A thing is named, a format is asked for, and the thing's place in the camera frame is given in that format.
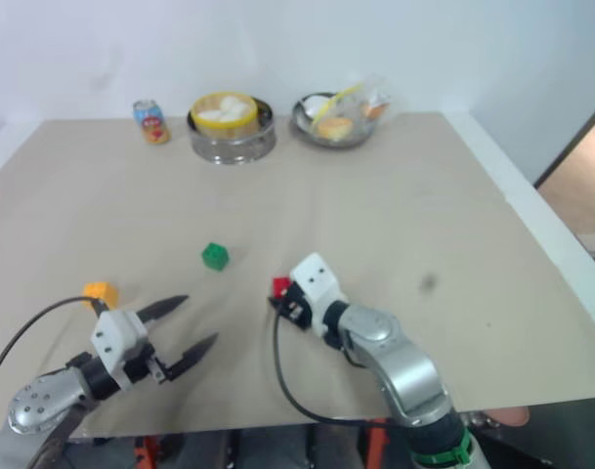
soda can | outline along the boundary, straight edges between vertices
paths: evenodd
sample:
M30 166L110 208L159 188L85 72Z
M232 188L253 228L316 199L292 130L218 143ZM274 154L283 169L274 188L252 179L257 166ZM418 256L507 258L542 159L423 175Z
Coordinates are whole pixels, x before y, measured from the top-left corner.
M160 107L154 100L141 100L133 104L134 120L141 127L148 144L164 144L171 138Z

floor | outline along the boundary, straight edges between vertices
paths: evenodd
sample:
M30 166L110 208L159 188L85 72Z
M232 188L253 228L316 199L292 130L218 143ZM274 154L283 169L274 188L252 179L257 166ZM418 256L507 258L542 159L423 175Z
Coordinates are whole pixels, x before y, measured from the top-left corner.
M595 233L595 126L539 192L575 234Z

green cube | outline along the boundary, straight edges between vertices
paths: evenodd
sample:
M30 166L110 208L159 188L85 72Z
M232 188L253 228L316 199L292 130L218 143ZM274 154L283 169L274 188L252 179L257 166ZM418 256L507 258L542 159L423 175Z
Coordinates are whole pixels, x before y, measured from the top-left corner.
M220 244L211 242L201 253L201 258L206 267L221 272L224 267L228 265L230 256L228 256L228 249Z

tabletop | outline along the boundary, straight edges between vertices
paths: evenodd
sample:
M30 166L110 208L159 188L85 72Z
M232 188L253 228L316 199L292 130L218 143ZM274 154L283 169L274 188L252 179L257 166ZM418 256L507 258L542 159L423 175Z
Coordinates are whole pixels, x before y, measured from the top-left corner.
M399 318L458 409L595 397L594 323L440 114L403 114L344 151L294 139L281 119L273 152L242 166L206 162L184 122L172 127L172 142L148 146L132 120L45 122L0 172L0 351L99 280L125 309L191 296L149 333L168 362L219 333L178 381L118 393L76 436L305 421L276 383L266 296L313 251L352 302ZM220 273L201 261L211 241L230 252ZM94 324L69 306L25 334L0 369L0 426L19 387L92 351ZM388 413L369 372L314 333L284 323L280 348L305 406Z

